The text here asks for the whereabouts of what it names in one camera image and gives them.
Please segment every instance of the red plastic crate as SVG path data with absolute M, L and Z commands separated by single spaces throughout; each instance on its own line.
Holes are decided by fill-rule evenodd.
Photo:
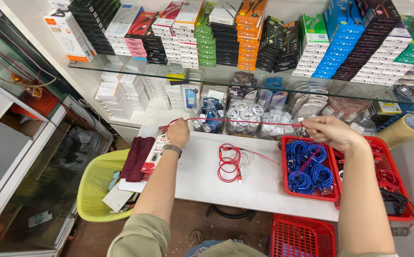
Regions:
M 395 165 L 394 159 L 392 158 L 391 152 L 389 151 L 389 148 L 387 146 L 387 144 L 381 140 L 380 138 L 377 137 L 369 137 L 369 136 L 364 136 L 364 138 L 369 142 L 369 143 L 374 143 L 377 146 L 381 147 L 384 151 L 385 151 L 385 155 L 381 157 L 381 160 L 379 163 L 375 164 L 375 170 L 391 170 L 393 172 L 396 173 L 396 175 L 399 177 L 400 180 L 400 188 L 395 190 L 396 193 L 400 193 L 403 194 L 405 197 L 408 198 L 409 201 L 410 198 L 408 196 L 408 193 L 405 189 L 405 185 L 402 181 L 402 178 L 399 174 L 399 171 L 397 169 L 397 166 Z M 339 189 L 341 192 L 341 182 L 338 184 L 339 185 Z M 407 203 L 406 204 L 406 209 L 404 210 L 404 213 L 399 216 L 388 216 L 389 220 L 393 220 L 393 221 L 412 221 L 414 219 L 414 217 L 411 215 L 411 213 L 414 213 L 414 209 L 411 206 L 411 204 Z M 338 201 L 335 202 L 335 208 L 340 209 L 340 198 L 338 199 Z
M 304 142 L 312 142 L 314 141 L 312 138 L 299 138 L 294 136 L 283 136 L 281 138 L 282 147 L 281 150 L 281 158 L 283 160 L 283 184 L 284 184 L 284 191 L 288 195 L 292 196 L 299 196 L 304 198 L 311 198 L 316 200 L 323 200 L 323 201 L 329 201 L 329 202 L 336 202 L 340 199 L 340 190 L 338 188 L 338 183 L 340 182 L 340 176 L 338 174 L 337 165 L 335 164 L 335 156 L 334 151 L 332 148 L 326 144 L 324 144 L 324 149 L 326 149 L 327 158 L 323 161 L 323 165 L 328 167 L 333 174 L 333 189 L 324 189 L 324 191 L 316 190 L 313 194 L 302 194 L 302 193 L 295 193 L 290 191 L 288 186 L 288 167 L 287 167 L 287 160 L 286 160 L 286 151 L 284 150 L 286 148 L 286 145 L 288 143 L 292 143 L 296 140 L 302 140 Z
M 335 257 L 332 224 L 317 219 L 274 214 L 269 257 Z

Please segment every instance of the maroon cloth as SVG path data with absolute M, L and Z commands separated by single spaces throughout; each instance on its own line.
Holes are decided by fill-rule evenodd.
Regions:
M 153 137 L 135 137 L 131 143 L 131 150 L 129 151 L 120 178 L 125 178 L 126 182 L 140 182 L 142 181 L 143 164 L 147 160 L 148 154 L 150 153 L 154 141 Z

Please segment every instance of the sleeve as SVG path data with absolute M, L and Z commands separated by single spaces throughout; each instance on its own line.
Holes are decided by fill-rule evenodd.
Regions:
M 353 252 L 339 252 L 337 257 L 399 257 L 396 254 L 386 254 L 386 253 L 378 253 L 378 252 L 372 252 L 372 253 L 363 253 L 363 254 L 357 254 Z
M 164 257 L 170 239 L 169 225 L 150 214 L 131 216 L 113 240 L 107 257 Z

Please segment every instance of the yellow plastic bag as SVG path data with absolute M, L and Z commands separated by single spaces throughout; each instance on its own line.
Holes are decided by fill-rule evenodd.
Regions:
M 129 217 L 132 210 L 110 213 L 112 210 L 102 198 L 108 193 L 113 173 L 121 171 L 129 149 L 97 156 L 83 173 L 77 195 L 77 210 L 82 219 L 91 222 L 107 222 Z

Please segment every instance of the tape roll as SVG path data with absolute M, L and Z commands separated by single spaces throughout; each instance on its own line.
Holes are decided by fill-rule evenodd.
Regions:
M 414 139 L 414 115 L 406 114 L 398 121 L 381 130 L 377 137 L 381 138 L 390 149 L 410 139 Z

